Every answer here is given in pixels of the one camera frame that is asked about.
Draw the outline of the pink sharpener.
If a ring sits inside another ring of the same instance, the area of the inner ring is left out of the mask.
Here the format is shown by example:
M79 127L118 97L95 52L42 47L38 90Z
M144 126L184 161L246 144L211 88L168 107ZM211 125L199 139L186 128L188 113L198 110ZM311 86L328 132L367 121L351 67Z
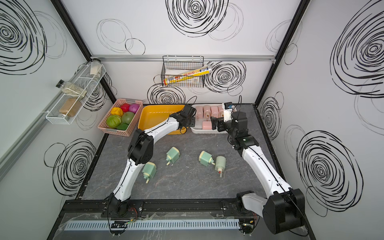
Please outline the pink sharpener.
M204 117L203 106L195 106L196 108L196 120L200 120Z
M218 106L211 106L211 117L218 118L219 117L219 108Z
M223 107L222 106L218 106L218 109L219 109L219 118L223 118L224 117Z
M202 129L203 130L212 130L212 122L211 121L203 121Z
M204 113L204 118L208 121L211 117L211 106L210 105L204 105L203 106L203 113Z

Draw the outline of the white plastic storage box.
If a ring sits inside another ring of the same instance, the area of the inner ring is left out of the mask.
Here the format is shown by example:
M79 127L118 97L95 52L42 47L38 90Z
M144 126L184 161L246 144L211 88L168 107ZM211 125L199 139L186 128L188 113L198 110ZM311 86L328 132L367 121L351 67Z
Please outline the white plastic storage box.
M195 134L220 134L229 130L232 125L233 113L238 109L232 102L222 104L195 104Z

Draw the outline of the yellow plastic storage box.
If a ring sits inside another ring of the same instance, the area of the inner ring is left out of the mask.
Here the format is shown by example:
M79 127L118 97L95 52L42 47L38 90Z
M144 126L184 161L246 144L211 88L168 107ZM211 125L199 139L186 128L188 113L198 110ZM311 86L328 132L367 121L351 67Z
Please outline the yellow plastic storage box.
M146 130L167 120L169 115L179 112L185 105L148 105L143 108L138 128Z

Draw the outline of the green sharpener square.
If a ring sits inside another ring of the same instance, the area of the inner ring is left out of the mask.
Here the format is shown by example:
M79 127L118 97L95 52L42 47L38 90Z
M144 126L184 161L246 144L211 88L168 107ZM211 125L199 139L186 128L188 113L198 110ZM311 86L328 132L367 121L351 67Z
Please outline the green sharpener square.
M215 165L214 159L211 154L207 153L206 151L202 151L199 155L199 162L204 165Z

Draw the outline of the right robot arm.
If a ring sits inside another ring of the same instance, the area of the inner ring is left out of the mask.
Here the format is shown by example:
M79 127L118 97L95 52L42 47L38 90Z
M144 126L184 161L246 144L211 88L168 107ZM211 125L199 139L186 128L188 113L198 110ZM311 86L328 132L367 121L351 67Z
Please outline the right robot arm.
M306 226L305 196L293 189L274 169L257 140L249 134L244 112L225 111L221 118L211 118L212 128L227 132L229 143L256 174L266 197L247 193L241 197L243 207L261 216L272 234Z

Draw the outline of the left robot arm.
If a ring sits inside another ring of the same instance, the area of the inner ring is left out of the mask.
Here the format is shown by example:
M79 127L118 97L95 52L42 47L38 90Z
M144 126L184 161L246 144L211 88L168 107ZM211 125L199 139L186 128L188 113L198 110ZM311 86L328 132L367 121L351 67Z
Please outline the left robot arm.
M128 204L139 173L153 157L155 143L173 131L192 126L195 114L196 109L186 104L182 110L170 114L166 120L158 125L146 130L138 129L134 132L128 147L128 160L123 175L114 191L107 198L106 217L113 215L122 217L126 214L127 208L122 207L122 205Z

